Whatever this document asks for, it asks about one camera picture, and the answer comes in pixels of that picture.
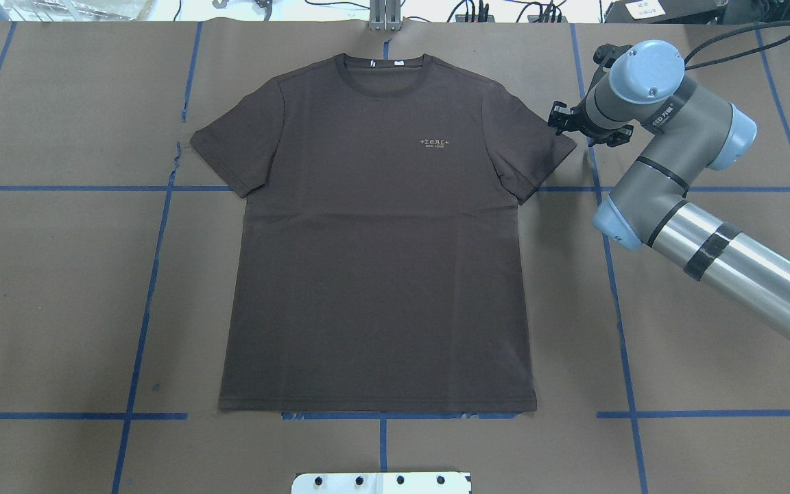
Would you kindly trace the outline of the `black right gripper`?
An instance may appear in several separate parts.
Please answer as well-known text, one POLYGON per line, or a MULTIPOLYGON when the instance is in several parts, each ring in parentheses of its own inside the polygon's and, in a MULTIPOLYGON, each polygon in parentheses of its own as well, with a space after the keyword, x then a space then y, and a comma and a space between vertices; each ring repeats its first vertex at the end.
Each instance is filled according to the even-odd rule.
POLYGON ((563 132, 580 132, 590 139, 590 146, 602 144, 609 148, 629 143, 634 131, 633 125, 630 124, 615 129, 602 128, 586 115, 583 104, 568 108, 560 101, 554 101, 552 104, 548 126, 554 128, 557 135, 563 132))

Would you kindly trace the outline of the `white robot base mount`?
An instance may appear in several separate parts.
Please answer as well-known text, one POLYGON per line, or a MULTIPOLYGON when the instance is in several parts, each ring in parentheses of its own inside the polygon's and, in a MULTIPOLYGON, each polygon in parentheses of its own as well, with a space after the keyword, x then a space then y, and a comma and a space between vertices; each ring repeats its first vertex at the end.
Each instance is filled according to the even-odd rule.
POLYGON ((469 473, 458 471, 307 473, 291 493, 472 493, 469 473))

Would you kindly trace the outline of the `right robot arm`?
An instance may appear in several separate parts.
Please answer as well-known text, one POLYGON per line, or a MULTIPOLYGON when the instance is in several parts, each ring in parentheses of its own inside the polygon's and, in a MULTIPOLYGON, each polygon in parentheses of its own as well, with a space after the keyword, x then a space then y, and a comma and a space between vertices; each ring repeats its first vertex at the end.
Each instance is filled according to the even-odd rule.
POLYGON ((652 135, 599 204, 595 228, 625 249, 655 250, 790 341, 790 260, 689 200, 700 173, 726 169, 749 150, 756 123, 690 78, 667 41, 601 45, 593 60, 586 96, 574 107, 554 103, 549 125, 611 148, 627 143, 634 126, 652 135))

